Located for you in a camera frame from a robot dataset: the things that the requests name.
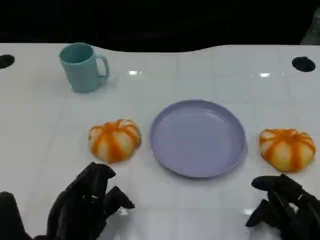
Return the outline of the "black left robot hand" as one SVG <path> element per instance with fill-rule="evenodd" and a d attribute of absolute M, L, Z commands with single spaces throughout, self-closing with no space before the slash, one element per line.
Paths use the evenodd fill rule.
<path fill-rule="evenodd" d="M 117 210 L 135 208 L 117 186 L 107 191 L 115 175 L 105 164 L 90 163 L 56 198 L 48 215 L 48 239 L 96 240 Z"/>

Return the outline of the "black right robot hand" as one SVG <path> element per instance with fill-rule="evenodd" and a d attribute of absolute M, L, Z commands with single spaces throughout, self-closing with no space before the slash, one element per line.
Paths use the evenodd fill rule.
<path fill-rule="evenodd" d="M 320 200 L 285 174 L 254 178 L 251 185 L 267 192 L 245 226 L 261 222 L 277 228 L 282 240 L 318 240 L 320 238 Z"/>

